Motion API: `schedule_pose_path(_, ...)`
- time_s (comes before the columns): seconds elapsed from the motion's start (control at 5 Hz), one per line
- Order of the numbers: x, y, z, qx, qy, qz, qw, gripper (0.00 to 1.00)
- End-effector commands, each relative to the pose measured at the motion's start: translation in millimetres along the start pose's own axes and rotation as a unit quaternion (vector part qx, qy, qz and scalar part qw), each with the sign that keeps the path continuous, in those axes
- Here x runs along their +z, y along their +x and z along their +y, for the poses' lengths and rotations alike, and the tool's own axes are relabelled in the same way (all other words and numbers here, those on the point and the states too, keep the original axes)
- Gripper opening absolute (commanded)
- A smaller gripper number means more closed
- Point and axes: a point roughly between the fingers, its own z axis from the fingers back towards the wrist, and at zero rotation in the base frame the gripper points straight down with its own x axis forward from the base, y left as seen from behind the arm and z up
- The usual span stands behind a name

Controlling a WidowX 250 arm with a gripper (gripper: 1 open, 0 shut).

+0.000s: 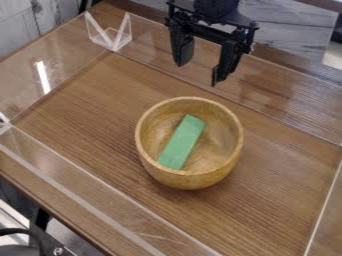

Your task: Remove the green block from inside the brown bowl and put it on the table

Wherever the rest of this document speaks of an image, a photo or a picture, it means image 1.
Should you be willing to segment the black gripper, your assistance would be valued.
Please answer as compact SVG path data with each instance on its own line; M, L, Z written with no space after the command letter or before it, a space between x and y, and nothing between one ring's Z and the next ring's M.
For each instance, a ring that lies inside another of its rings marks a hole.
M181 67L193 56L193 38L221 44L211 86L235 71L241 52L252 50L257 23L240 14L239 0L166 0L172 58Z

